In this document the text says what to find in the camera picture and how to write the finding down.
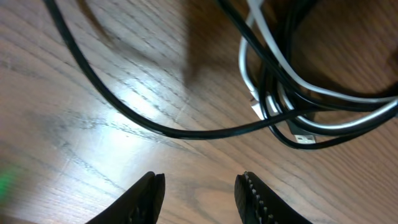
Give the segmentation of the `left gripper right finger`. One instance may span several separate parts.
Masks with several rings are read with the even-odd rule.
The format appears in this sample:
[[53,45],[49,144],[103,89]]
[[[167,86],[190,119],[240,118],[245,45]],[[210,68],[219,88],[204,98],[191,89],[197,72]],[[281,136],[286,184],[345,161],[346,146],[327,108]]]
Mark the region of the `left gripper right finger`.
[[311,224],[253,172],[236,177],[234,199],[244,224]]

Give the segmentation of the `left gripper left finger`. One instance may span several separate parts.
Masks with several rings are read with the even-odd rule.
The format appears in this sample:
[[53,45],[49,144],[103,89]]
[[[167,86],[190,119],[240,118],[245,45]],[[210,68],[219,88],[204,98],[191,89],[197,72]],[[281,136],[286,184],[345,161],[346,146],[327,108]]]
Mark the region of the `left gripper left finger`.
[[164,196],[165,175],[147,172],[87,224],[155,224]]

